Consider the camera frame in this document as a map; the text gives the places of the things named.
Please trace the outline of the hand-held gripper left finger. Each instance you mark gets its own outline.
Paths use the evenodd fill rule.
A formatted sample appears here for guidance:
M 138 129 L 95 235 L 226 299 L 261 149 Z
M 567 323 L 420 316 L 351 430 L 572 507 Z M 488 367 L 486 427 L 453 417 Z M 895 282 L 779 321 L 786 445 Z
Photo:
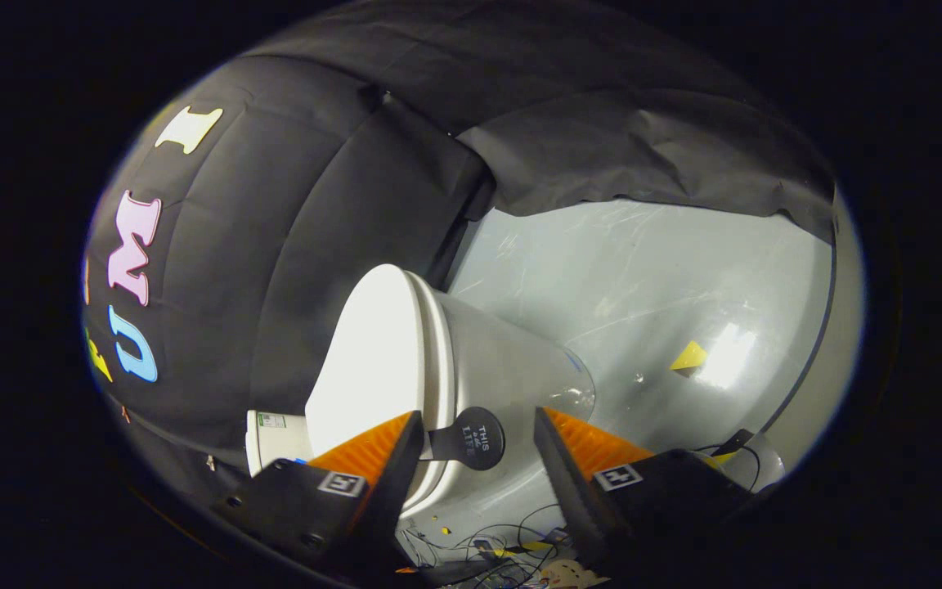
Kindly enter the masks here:
M 309 461 L 274 460 L 213 512 L 310 573 L 369 588 L 408 562 L 397 520 L 424 437 L 421 411 L 407 411 Z

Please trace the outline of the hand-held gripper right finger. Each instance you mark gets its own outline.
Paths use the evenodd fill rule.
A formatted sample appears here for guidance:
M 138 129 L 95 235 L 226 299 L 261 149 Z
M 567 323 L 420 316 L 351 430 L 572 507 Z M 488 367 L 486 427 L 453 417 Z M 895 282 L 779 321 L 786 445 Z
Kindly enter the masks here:
M 581 562 L 602 575 L 688 565 L 754 506 L 701 452 L 652 452 L 552 407 L 535 410 L 533 441 Z

